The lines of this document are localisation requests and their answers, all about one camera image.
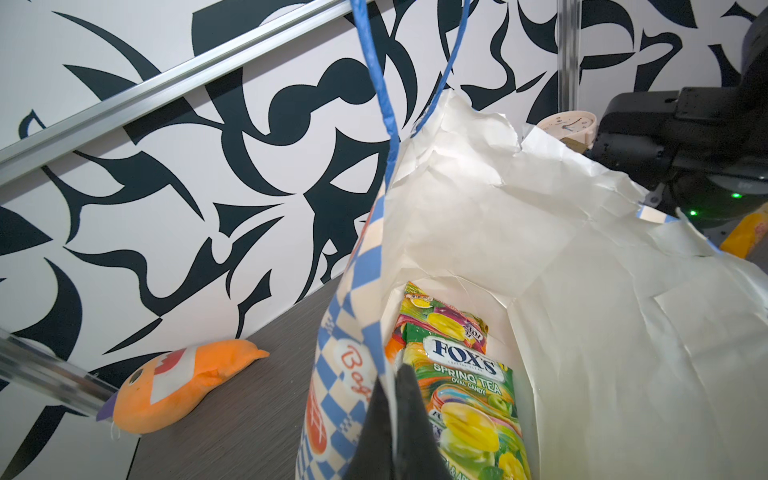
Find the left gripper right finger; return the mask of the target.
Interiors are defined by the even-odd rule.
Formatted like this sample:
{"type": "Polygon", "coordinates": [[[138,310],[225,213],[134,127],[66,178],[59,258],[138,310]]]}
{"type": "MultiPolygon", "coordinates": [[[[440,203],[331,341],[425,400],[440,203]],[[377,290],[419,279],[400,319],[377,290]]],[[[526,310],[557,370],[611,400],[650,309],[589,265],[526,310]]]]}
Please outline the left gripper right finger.
{"type": "Polygon", "coordinates": [[[414,369],[403,364],[396,376],[397,439],[395,479],[450,479],[422,402],[414,369]]]}

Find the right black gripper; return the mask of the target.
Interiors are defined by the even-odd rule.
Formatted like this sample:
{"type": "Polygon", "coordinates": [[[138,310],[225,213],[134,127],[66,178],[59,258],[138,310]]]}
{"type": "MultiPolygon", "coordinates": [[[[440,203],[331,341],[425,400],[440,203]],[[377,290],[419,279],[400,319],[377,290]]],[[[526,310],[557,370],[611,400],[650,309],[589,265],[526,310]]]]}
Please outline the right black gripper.
{"type": "Polygon", "coordinates": [[[608,105],[592,160],[652,188],[685,172],[767,186],[767,14],[742,45],[739,81],[727,87],[635,92],[608,105]]]}

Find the yellow orange candy bag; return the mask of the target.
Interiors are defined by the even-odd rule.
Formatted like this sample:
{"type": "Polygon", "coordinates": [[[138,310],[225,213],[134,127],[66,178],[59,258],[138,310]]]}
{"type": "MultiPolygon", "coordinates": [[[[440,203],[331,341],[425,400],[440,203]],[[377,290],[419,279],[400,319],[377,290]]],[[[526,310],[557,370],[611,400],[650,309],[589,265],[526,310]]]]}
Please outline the yellow orange candy bag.
{"type": "Polygon", "coordinates": [[[767,204],[745,216],[721,243],[720,250],[746,259],[767,234],[767,204]]]}

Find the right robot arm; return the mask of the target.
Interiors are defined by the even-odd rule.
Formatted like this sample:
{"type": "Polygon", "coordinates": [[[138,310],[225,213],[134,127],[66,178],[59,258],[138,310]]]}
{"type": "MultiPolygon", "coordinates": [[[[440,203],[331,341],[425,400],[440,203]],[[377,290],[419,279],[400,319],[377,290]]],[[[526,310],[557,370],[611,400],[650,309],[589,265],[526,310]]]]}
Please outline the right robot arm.
{"type": "Polygon", "coordinates": [[[608,104],[592,160],[659,191],[659,208],[681,210],[705,228],[727,223],[767,200],[767,14],[733,3],[725,17],[750,26],[735,68],[720,45],[721,86],[642,91],[608,104]]]}

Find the blue checkered paper bag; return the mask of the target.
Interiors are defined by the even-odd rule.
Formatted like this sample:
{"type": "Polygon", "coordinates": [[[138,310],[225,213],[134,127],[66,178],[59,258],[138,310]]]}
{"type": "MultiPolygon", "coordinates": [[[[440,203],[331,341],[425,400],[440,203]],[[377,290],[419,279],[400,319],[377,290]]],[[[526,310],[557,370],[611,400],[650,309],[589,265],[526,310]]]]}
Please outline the blue checkered paper bag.
{"type": "Polygon", "coordinates": [[[400,139],[366,5],[351,5],[391,153],[321,321],[299,479],[340,479],[408,282],[477,313],[507,361],[538,479],[763,479],[767,276],[540,129],[438,95],[400,139]]]}

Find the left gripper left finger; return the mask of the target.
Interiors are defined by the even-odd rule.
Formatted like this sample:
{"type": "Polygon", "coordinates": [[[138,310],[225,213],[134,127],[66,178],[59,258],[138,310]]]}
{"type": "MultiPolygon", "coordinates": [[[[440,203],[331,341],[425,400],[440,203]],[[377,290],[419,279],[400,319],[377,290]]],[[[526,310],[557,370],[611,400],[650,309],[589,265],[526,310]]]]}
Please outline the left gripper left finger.
{"type": "Polygon", "coordinates": [[[343,479],[394,479],[390,407],[379,381],[375,384],[355,454],[343,479]]]}

